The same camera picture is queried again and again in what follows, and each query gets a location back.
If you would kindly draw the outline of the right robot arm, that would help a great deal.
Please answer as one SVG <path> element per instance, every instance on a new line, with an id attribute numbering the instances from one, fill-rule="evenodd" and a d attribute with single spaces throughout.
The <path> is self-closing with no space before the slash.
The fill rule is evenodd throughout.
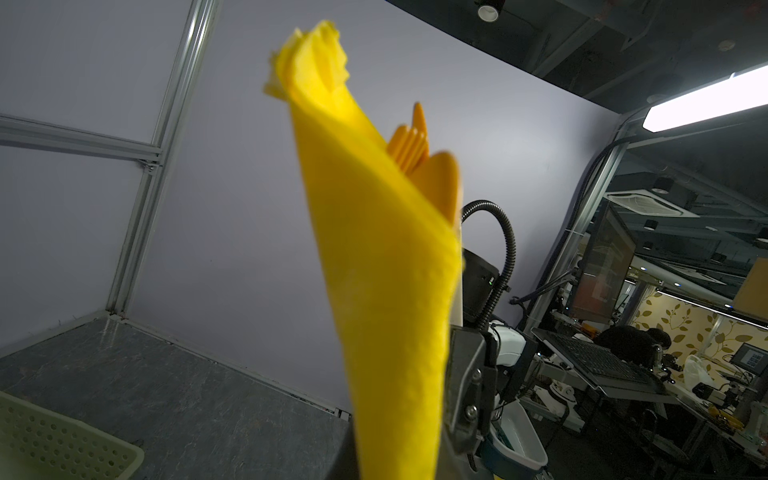
<path id="1" fill-rule="evenodd" d="M 460 322 L 450 330 L 443 410 L 442 455 L 465 458 L 494 479 L 534 479 L 548 456 L 521 397 L 538 344 L 494 318 L 516 264 L 516 239 L 504 211 L 489 200 L 466 204 L 461 218 L 478 212 L 499 223 L 505 259 L 496 269 L 465 250 Z"/>

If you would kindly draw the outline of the computer monitor in background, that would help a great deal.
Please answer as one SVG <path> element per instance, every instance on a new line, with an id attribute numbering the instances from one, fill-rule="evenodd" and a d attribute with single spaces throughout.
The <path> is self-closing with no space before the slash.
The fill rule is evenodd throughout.
<path id="1" fill-rule="evenodd" d="M 616 209 L 603 200 L 580 262 L 578 282 L 568 300 L 577 320 L 610 322 L 636 251 L 636 240 Z"/>

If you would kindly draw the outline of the orange plastic fork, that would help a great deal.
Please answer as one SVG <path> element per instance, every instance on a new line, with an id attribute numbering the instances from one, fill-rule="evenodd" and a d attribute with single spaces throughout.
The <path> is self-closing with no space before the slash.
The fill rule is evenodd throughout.
<path id="1" fill-rule="evenodd" d="M 427 130 L 399 125 L 390 138 L 386 151 L 403 174 L 412 174 L 428 158 Z"/>

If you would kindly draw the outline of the ceiling strip light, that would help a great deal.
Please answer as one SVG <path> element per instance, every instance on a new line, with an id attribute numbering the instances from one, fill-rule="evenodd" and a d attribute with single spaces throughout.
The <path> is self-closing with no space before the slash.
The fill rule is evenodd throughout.
<path id="1" fill-rule="evenodd" d="M 642 127 L 658 133 L 766 105 L 767 65 L 763 65 L 651 107 Z"/>

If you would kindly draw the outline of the orange plastic spoon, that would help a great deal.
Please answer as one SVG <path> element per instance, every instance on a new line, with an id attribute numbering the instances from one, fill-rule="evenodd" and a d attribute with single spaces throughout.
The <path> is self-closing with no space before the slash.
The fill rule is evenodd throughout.
<path id="1" fill-rule="evenodd" d="M 459 225 L 463 190 L 459 163 L 452 153 L 440 151 L 430 156 L 409 179 L 452 228 Z"/>

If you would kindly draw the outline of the light green plastic basket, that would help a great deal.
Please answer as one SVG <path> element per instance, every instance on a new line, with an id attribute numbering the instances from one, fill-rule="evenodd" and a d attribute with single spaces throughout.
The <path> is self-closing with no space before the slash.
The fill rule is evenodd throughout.
<path id="1" fill-rule="evenodd" d="M 1 394 L 3 479 L 129 479 L 144 451 L 82 421 Z"/>

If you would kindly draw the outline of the black keyboard in background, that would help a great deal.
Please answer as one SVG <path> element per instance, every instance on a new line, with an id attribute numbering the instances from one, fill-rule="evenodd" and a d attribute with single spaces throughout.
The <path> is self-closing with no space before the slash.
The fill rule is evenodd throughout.
<path id="1" fill-rule="evenodd" d="M 644 394 L 665 393 L 662 383 L 651 372 L 621 360 L 605 347 L 539 328 L 532 333 L 594 387 L 604 391 L 613 388 Z"/>

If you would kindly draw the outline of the yellow paper napkin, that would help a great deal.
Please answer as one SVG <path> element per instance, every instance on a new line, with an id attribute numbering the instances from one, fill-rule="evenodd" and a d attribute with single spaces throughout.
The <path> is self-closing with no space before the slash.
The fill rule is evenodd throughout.
<path id="1" fill-rule="evenodd" d="M 432 479 L 461 243 L 388 155 L 347 88 L 346 63 L 339 31 L 321 21 L 273 53 L 264 90 L 290 110 L 359 475 Z"/>

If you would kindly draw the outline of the orange plastic knife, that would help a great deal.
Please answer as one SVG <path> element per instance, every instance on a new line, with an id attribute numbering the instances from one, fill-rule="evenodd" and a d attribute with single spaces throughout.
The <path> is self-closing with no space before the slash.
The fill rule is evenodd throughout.
<path id="1" fill-rule="evenodd" d="M 413 105 L 411 128 L 422 134 L 425 138 L 428 137 L 425 113 L 420 102 L 415 102 Z"/>

